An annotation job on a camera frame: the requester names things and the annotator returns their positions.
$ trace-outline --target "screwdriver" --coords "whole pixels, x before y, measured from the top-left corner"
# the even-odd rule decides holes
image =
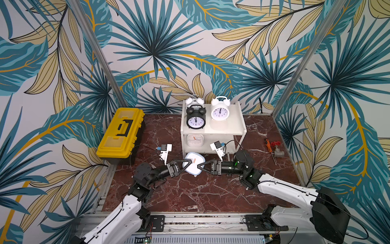
[[[268,138],[264,140],[264,144],[267,146],[268,151],[271,153],[271,156],[272,156],[273,161],[275,162],[275,165],[277,165],[277,164],[276,164],[275,157],[273,156],[271,144],[270,144]]]

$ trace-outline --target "white shelf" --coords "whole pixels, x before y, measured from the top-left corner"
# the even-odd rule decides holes
[[[216,141],[227,143],[230,140],[234,139],[234,135],[240,135],[241,144],[245,135],[246,135],[246,125],[244,122],[244,117],[241,112],[241,106],[239,102],[230,105],[229,107],[229,117],[224,121],[216,121],[211,118],[211,104],[205,104],[206,108],[206,124],[202,129],[194,130],[190,129],[187,126],[187,113],[186,113],[186,104],[183,101],[183,109],[181,112],[181,146],[183,151],[183,157],[189,152],[196,153],[216,153],[211,150],[210,144]],[[187,135],[203,135],[204,144],[200,147],[188,146],[187,145]],[[235,146],[235,143],[230,142],[226,146],[226,153],[232,154],[238,150],[238,146]]]
[[[213,120],[211,117],[211,104],[205,104],[206,108],[206,125],[202,129],[194,130],[187,126],[187,113],[185,111],[185,104],[181,114],[182,127],[181,132],[184,135],[188,134],[224,134],[224,135],[242,135],[246,132],[244,117],[242,116],[241,107],[239,103],[232,104],[229,107],[229,117],[223,121]]]
[[[202,146],[189,146],[187,145],[187,135],[184,135],[184,150],[185,154],[189,152],[196,153],[215,153],[215,151],[211,150],[210,144],[216,141],[220,141],[221,143],[227,143],[228,141],[233,140],[232,135],[218,135],[218,138],[214,135],[204,135],[204,143]],[[230,142],[226,145],[226,153],[235,153],[236,147],[234,145],[234,141]]]

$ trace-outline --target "marble floor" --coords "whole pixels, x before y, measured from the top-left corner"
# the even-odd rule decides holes
[[[151,148],[161,144],[173,144],[168,160],[181,159],[180,115],[147,114],[144,121],[146,129],[141,144]],[[244,116],[247,134],[242,146],[248,150],[254,161],[254,167],[282,180],[299,184],[293,165],[288,158],[285,146],[280,149],[285,157],[276,158],[277,165],[264,145],[264,139],[282,141],[271,116]],[[217,159],[216,154],[204,155],[206,160]],[[156,158],[156,152],[139,147],[134,171],[141,162],[153,166],[163,164]],[[113,177],[103,211],[112,211],[121,202],[122,195],[132,185],[129,165],[118,165]],[[265,195],[254,190],[245,190],[239,182],[239,176],[213,176],[202,172],[197,177],[181,174],[169,178],[165,184],[155,190],[151,200],[146,204],[154,212],[262,212],[268,204],[293,207],[292,204],[274,196]]]

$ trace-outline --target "wall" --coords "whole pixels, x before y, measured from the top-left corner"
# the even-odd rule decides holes
[[[270,2],[117,0],[103,52],[128,105],[170,113],[190,94],[207,102],[224,95],[240,101],[245,113],[260,112],[259,98],[263,111],[272,112],[274,95],[333,1]],[[345,27],[340,22],[335,31]]]
[[[344,31],[330,30],[335,39],[323,41],[276,120],[302,181],[332,189],[369,231],[368,240],[345,242],[390,243],[390,1],[357,4]],[[366,237],[349,224],[350,235]]]
[[[96,148],[116,104],[65,0],[5,2],[0,243],[66,243],[105,179]],[[105,1],[84,7],[111,18]]]

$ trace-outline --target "vent grille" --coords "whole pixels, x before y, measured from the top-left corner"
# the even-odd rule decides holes
[[[140,239],[131,236],[125,241],[125,244],[139,243]],[[237,236],[237,235],[153,235],[151,244],[264,244],[264,236]]]

